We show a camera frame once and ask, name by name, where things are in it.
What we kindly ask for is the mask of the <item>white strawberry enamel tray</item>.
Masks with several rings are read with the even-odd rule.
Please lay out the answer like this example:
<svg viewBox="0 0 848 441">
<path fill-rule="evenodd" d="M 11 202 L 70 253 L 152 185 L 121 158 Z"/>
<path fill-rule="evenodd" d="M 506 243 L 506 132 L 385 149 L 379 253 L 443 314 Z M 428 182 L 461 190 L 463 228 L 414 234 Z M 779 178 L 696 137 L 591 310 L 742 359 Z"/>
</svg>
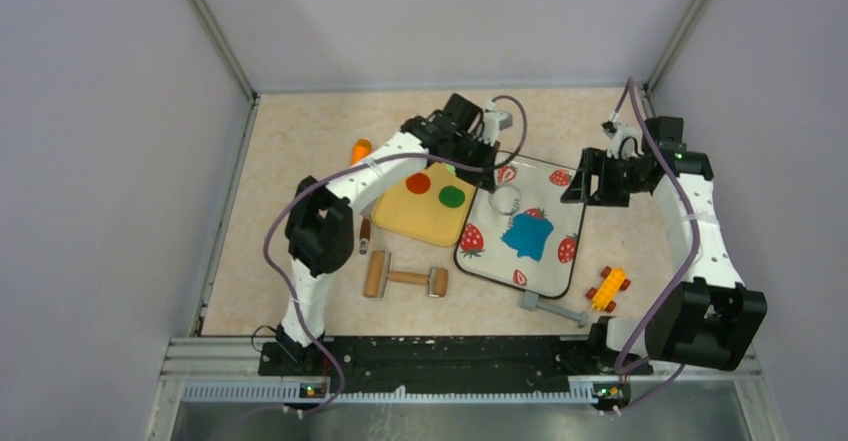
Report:
<svg viewBox="0 0 848 441">
<path fill-rule="evenodd" d="M 518 155 L 475 193 L 454 251 L 470 276 L 559 299 L 571 285 L 585 206 L 561 201 L 575 170 Z"/>
</svg>

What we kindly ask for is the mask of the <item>blue play dough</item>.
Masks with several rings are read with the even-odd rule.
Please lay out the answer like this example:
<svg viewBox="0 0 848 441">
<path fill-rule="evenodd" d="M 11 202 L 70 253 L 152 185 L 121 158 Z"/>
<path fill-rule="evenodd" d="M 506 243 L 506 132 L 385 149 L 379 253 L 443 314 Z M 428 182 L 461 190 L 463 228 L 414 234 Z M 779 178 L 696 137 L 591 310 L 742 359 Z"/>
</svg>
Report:
<svg viewBox="0 0 848 441">
<path fill-rule="evenodd" d="M 554 225 L 542 215 L 521 213 L 513 217 L 511 226 L 501 236 L 503 243 L 513 249 L 518 258 L 539 262 L 545 251 Z"/>
</svg>

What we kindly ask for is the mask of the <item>silver tape roll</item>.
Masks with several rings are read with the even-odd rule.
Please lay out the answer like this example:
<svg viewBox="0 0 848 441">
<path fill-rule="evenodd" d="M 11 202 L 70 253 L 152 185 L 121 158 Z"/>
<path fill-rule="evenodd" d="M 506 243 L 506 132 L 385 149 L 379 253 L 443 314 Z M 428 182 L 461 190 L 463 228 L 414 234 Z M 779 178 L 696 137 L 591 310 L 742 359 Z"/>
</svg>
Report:
<svg viewBox="0 0 848 441">
<path fill-rule="evenodd" d="M 519 211 L 521 197 L 521 190 L 518 187 L 510 183 L 502 184 L 489 194 L 489 206 L 495 213 L 510 217 Z"/>
</svg>

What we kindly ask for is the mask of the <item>wooden roller tool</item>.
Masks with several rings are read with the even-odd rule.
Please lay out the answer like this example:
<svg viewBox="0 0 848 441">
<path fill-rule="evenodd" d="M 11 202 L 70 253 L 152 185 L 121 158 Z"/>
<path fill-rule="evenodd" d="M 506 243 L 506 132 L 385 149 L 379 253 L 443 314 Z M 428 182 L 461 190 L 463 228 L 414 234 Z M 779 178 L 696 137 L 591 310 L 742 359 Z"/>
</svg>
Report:
<svg viewBox="0 0 848 441">
<path fill-rule="evenodd" d="M 432 298 L 447 295 L 450 273 L 443 267 L 431 267 L 427 272 L 400 271 L 392 268 L 392 254 L 388 251 L 373 251 L 369 260 L 362 294 L 367 299 L 384 297 L 389 283 L 399 283 L 426 288 Z"/>
</svg>

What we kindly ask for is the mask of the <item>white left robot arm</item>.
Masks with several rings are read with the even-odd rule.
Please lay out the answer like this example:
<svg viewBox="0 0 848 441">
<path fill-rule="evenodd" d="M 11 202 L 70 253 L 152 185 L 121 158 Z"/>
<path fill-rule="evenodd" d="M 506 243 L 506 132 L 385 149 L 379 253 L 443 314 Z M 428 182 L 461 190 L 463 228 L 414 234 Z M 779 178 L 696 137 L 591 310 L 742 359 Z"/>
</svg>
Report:
<svg viewBox="0 0 848 441">
<path fill-rule="evenodd" d="M 460 180 L 490 191 L 502 130 L 512 116 L 494 101 L 480 107 L 454 93 L 427 116 L 415 116 L 363 160 L 322 180 L 305 177 L 274 228 L 282 227 L 291 268 L 282 275 L 289 305 L 277 339 L 283 362 L 297 374 L 319 365 L 333 275 L 354 253 L 355 219 L 397 183 L 434 163 L 454 167 Z"/>
</svg>

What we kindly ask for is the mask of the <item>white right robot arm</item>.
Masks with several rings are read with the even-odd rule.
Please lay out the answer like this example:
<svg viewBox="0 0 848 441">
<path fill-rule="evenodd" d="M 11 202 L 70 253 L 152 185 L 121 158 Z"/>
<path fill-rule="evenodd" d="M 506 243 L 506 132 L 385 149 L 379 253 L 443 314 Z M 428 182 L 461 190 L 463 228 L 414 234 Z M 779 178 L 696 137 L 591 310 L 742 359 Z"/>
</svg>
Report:
<svg viewBox="0 0 848 441">
<path fill-rule="evenodd" d="M 611 115 L 602 125 L 609 147 L 583 150 L 561 200 L 624 208 L 633 195 L 649 194 L 665 222 L 673 286 L 641 321 L 601 316 L 587 361 L 600 373 L 630 371 L 641 358 L 733 371 L 767 314 L 766 298 L 745 286 L 731 261 L 709 157 L 687 148 L 683 119 L 654 117 L 645 126 L 640 132 Z"/>
</svg>

